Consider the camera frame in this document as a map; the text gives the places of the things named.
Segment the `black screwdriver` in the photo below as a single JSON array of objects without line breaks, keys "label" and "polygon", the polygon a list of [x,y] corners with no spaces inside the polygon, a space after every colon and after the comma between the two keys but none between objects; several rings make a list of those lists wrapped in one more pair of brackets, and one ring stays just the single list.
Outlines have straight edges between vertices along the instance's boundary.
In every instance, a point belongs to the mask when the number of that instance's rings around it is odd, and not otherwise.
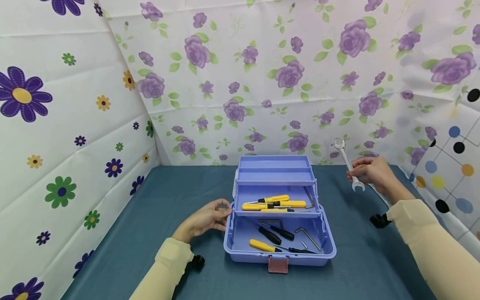
[{"label": "black screwdriver", "polygon": [[249,219],[246,219],[247,221],[249,221],[252,225],[254,225],[255,227],[258,228],[258,231],[263,234],[269,241],[271,241],[272,243],[274,243],[275,245],[280,245],[282,243],[282,240],[273,232],[271,231],[268,231],[267,229],[261,227],[261,226],[258,226],[256,225],[255,223],[253,223],[252,221],[250,221]]}]

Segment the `toolbox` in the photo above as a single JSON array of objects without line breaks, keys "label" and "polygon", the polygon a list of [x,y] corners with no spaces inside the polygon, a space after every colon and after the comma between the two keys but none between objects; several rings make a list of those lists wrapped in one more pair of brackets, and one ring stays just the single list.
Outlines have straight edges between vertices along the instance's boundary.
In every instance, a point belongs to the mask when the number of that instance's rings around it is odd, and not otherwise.
[{"label": "toolbox", "polygon": [[[242,210],[246,202],[285,194],[290,200],[304,200],[310,208],[298,212]],[[240,157],[233,199],[223,242],[233,261],[268,264],[269,272],[286,274],[289,264],[323,266],[335,257],[335,242],[318,203],[317,180],[307,156]],[[292,233],[293,240],[280,236],[279,228]],[[265,231],[281,242],[273,242]],[[257,244],[269,248],[260,249]]]}]

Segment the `yellow dot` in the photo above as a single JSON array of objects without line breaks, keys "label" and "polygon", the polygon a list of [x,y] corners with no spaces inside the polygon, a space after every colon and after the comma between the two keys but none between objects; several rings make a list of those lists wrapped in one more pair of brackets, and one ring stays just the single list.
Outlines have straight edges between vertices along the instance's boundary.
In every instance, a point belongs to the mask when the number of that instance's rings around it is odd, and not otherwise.
[{"label": "yellow dot", "polygon": [[417,176],[416,182],[419,188],[424,188],[426,186],[425,178],[423,178],[422,176]]},{"label": "yellow dot", "polygon": [[462,165],[462,173],[465,176],[472,176],[475,170],[471,164],[464,164]]},{"label": "yellow dot", "polygon": [[443,189],[445,187],[445,181],[442,176],[435,175],[432,177],[432,185],[437,189]]},{"label": "yellow dot", "polygon": [[32,95],[30,94],[30,92],[21,87],[17,87],[16,89],[14,89],[12,91],[12,96],[20,103],[27,104],[32,102]]}]

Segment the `silver wrench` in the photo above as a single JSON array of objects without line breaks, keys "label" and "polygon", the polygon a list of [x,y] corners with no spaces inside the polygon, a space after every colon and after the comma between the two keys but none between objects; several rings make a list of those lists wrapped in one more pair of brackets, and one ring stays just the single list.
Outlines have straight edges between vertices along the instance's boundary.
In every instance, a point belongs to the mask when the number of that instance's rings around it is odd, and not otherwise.
[{"label": "silver wrench", "polygon": [[[348,160],[348,157],[347,157],[347,154],[345,153],[345,141],[342,140],[342,143],[341,144],[337,144],[336,142],[337,140],[335,139],[335,143],[333,144],[333,146],[338,149],[340,151],[340,153],[342,154],[343,156],[343,160],[345,160],[345,164],[347,165],[347,168],[348,170],[351,172],[353,171],[353,167],[352,167],[352,164],[350,163],[350,161]],[[352,188],[353,188],[353,191],[355,192],[355,188],[356,187],[361,187],[362,191],[364,192],[365,191],[365,184],[363,184],[363,182],[361,182],[357,177],[355,176],[352,176]]]}]

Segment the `green flower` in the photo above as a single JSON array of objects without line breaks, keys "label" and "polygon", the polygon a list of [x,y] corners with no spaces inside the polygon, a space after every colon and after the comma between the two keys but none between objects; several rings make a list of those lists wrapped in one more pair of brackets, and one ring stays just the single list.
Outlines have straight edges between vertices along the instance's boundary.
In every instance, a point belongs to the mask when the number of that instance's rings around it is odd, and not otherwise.
[{"label": "green flower", "polygon": [[152,121],[148,121],[147,122],[147,127],[145,128],[145,130],[147,130],[147,136],[149,137],[153,137],[153,124],[152,124]]},{"label": "green flower", "polygon": [[47,191],[51,192],[45,196],[45,201],[52,202],[52,208],[61,206],[66,207],[68,200],[75,198],[75,193],[72,191],[77,188],[75,183],[72,183],[70,177],[66,177],[65,180],[61,176],[55,178],[55,183],[47,184]]},{"label": "green flower", "polygon": [[68,64],[69,66],[74,66],[77,62],[75,56],[71,55],[70,53],[64,53],[61,58],[63,59],[63,62]]},{"label": "green flower", "polygon": [[87,230],[95,228],[96,224],[100,222],[100,214],[97,214],[97,211],[90,211],[85,217],[84,226],[87,227]]}]

